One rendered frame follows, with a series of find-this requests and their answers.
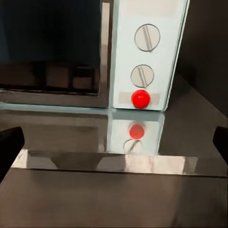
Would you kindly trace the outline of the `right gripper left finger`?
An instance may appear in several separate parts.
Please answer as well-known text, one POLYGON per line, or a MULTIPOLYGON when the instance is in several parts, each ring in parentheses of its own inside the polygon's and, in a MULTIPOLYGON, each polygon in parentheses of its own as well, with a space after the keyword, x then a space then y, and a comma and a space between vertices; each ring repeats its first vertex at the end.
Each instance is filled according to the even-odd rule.
POLYGON ((25 143, 21 127, 0 132, 0 183, 25 143))

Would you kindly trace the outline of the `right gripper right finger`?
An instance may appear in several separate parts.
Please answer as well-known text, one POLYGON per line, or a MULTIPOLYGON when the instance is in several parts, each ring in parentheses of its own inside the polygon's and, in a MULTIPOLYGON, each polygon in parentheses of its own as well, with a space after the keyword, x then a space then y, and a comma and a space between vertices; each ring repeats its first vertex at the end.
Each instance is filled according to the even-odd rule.
POLYGON ((218 126, 213 136, 213 144, 228 164, 228 128, 218 126))

